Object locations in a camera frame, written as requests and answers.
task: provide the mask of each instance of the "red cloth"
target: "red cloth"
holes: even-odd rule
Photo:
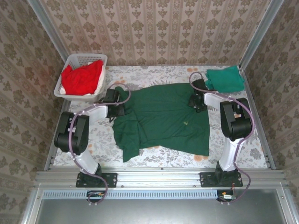
[[[61,83],[67,95],[83,96],[94,94],[102,72],[103,61],[97,60],[90,65],[73,70],[67,66],[61,73]]]

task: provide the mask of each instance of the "basket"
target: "basket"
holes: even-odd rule
[[[64,65],[63,70],[70,65],[72,69],[77,69],[83,65],[87,65],[89,62],[94,62],[97,60],[102,60],[104,67],[106,66],[107,63],[107,56],[106,55],[101,55],[101,54],[72,54],[70,55]],[[103,84],[100,93],[103,91],[105,88],[105,85]],[[54,89],[54,95],[56,97],[62,97],[67,100],[76,100],[76,101],[85,101],[85,102],[96,102],[100,99],[100,94],[98,95],[91,95],[91,96],[75,96],[75,95],[63,95],[60,94],[60,89],[61,89],[61,75],[59,76],[59,79],[57,81],[57,84]]]

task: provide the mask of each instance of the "white garment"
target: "white garment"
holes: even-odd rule
[[[94,96],[94,95],[100,94],[104,90],[104,88],[102,88],[102,87],[103,87],[103,84],[104,84],[105,75],[106,75],[106,69],[105,69],[105,66],[103,65],[102,72],[101,72],[100,77],[99,77],[98,86],[97,86],[97,89],[94,91],[94,94],[88,93],[88,94],[85,94],[84,96]],[[61,95],[66,94],[65,88],[63,86],[61,86],[61,88],[60,88],[60,94]]]

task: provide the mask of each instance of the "wall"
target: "wall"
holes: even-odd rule
[[[0,1],[0,223],[17,223],[61,109],[63,62],[28,3]]]
[[[238,64],[270,0],[40,0],[68,53],[108,65]]]
[[[299,208],[298,0],[285,0],[245,73],[275,164]]]

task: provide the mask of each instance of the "white floral surface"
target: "white floral surface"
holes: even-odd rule
[[[221,69],[218,66],[123,66],[107,67],[106,87],[122,82],[131,90],[143,87],[170,83],[187,83],[193,71],[201,71],[205,75],[207,69]],[[245,91],[231,93],[235,98],[247,97]],[[89,103],[72,101],[71,112],[78,112],[88,107]],[[224,135],[220,126],[220,112],[208,108],[210,120],[209,156],[193,155],[161,146],[140,149],[140,155],[122,161],[122,150],[113,137],[112,123],[108,119],[100,120],[89,126],[88,150],[101,166],[105,167],[183,167],[214,168],[220,159],[224,143]],[[265,157],[257,132],[243,145],[237,162],[241,168],[267,168]],[[71,157],[61,150],[57,151],[54,166],[74,165]]]

